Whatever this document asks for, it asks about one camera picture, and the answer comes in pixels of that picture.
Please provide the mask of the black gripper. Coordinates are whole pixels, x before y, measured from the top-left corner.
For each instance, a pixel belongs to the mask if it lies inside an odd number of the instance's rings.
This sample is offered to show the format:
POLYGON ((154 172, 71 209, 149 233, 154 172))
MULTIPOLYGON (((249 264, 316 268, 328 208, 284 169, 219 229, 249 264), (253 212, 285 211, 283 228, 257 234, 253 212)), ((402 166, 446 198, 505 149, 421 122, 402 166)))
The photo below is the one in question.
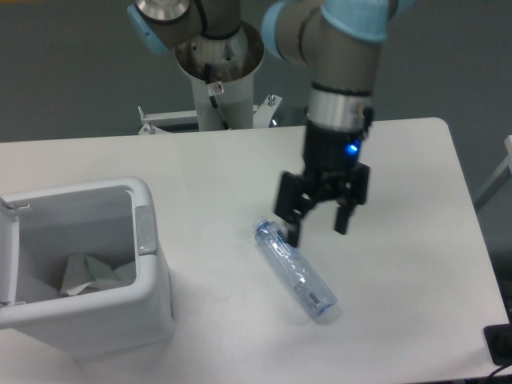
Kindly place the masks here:
POLYGON ((337 200, 334 230, 346 234, 350 216, 366 203, 370 168, 360 163, 364 139, 373 122, 374 109, 358 108, 362 125, 353 132, 322 127, 309 120, 303 148, 303 174, 284 171, 278 187, 274 213, 284 221, 286 239, 298 247, 302 220, 317 203, 337 200))

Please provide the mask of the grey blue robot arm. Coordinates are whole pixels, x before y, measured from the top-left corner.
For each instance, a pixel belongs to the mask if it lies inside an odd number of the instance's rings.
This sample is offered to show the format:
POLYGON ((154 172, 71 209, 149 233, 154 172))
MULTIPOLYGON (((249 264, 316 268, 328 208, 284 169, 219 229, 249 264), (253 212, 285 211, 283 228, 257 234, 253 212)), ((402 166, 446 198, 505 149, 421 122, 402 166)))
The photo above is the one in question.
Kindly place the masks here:
POLYGON ((299 242, 302 220, 335 201, 334 228, 347 231, 366 201, 370 169, 358 160, 374 111, 371 98, 389 20, 408 1, 280 1, 259 28, 238 1, 135 1, 128 17, 146 47, 169 51, 191 80, 202 131, 251 128, 253 76, 265 53, 311 68, 300 174, 281 176, 274 213, 299 242))

